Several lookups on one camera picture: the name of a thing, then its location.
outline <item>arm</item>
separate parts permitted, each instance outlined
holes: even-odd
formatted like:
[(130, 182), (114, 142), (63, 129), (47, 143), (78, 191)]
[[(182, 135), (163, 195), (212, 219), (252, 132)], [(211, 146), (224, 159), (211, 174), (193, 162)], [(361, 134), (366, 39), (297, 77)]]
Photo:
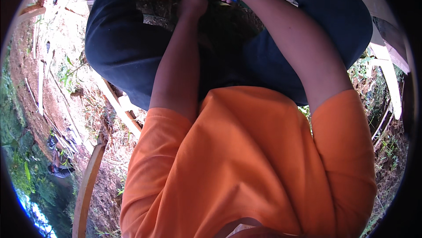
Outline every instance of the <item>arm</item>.
[(56, 150), (54, 150), (53, 152), (53, 164), (56, 167), (60, 167), (60, 158)]
[(192, 123), (198, 111), (198, 20), (206, 0), (182, 0), (179, 21), (158, 66), (149, 108), (174, 110)]
[(312, 113), (326, 99), (353, 88), (329, 36), (300, 8), (285, 0), (242, 1), (258, 15), (298, 74)]
[(158, 66), (150, 109), (130, 157), (120, 214), (123, 237), (139, 230), (145, 236), (152, 232), (151, 221), (156, 220), (177, 151), (197, 117), (197, 24), (206, 9), (206, 0), (179, 3), (179, 21)]

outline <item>green vegetation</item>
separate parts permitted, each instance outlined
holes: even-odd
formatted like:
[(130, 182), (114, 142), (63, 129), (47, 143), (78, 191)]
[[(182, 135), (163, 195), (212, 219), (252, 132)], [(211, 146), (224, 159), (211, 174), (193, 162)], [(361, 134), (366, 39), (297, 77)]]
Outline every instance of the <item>green vegetation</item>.
[(59, 72), (57, 73), (57, 77), (59, 78), (59, 82), (61, 82), (66, 88), (69, 93), (74, 92), (78, 87), (80, 87), (82, 80), (78, 78), (78, 70), (88, 65), (86, 61), (84, 61), (84, 53), (82, 52), (78, 58), (79, 65), (73, 65), (74, 63), (71, 62), (71, 59), (65, 55), (65, 62), (62, 62)]
[[(49, 234), (42, 226), (45, 229), (51, 225), (57, 237), (70, 237), (72, 221), (65, 210), (70, 210), (67, 206), (75, 200), (72, 194), (75, 182), (71, 177), (62, 179), (48, 173), (49, 160), (27, 127), (8, 68), (9, 54), (4, 60), (0, 83), (0, 140), (10, 178), (27, 214), (43, 236)], [(38, 218), (34, 207), (45, 215), (47, 224)]]

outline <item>green plant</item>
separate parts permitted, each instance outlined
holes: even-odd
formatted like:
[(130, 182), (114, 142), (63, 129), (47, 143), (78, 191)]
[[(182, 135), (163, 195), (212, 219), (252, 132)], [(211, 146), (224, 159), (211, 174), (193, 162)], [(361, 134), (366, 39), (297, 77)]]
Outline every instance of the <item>green plant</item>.
[(98, 234), (98, 237), (102, 237), (104, 235), (106, 237), (111, 237), (111, 238), (120, 238), (122, 234), (120, 230), (111, 231), (108, 228), (106, 228), (105, 231), (100, 231), (98, 227), (95, 227), (95, 230), (96, 230), (95, 234)]
[(308, 119), (309, 129), (311, 130), (311, 135), (312, 135), (313, 133), (312, 133), (312, 123), (311, 123), (311, 111), (309, 110), (309, 105), (298, 106), (298, 109)]
[(63, 83), (63, 86), (69, 93), (74, 92), (77, 85), (81, 85), (81, 82), (83, 82), (78, 78), (78, 70), (87, 65), (87, 63), (83, 60), (83, 55), (84, 54), (81, 53), (79, 56), (78, 66), (74, 66), (71, 59), (65, 55), (65, 63), (62, 63), (60, 70), (57, 73), (59, 82)]
[(62, 183), (63, 180), (70, 183), (71, 179), (65, 178), (59, 182), (47, 170), (50, 161), (27, 127), (10, 77), (9, 54), (5, 57), (0, 81), (0, 142), (6, 168), (18, 198), (26, 204), (25, 210), (30, 220), (37, 223), (39, 228), (45, 227), (34, 212), (33, 208), (37, 208), (45, 215), (57, 237), (70, 237), (72, 223), (64, 210), (73, 197)]

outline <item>person in background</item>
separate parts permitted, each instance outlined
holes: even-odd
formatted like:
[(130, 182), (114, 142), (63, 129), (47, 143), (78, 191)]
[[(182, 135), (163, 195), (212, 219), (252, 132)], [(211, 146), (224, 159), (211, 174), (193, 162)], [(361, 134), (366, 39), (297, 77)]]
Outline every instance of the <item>person in background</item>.
[[(128, 168), (122, 237), (359, 237), (377, 186), (346, 69), (367, 47), (361, 0), (242, 0), (265, 25), (219, 57), (198, 44), (207, 0), (173, 33), (133, 0), (95, 0), (86, 56), (149, 110)], [(312, 131), (297, 105), (309, 104)]]
[(47, 166), (50, 175), (58, 178), (65, 178), (71, 175), (75, 169), (71, 165), (71, 159), (61, 156), (57, 150), (53, 150), (53, 163)]

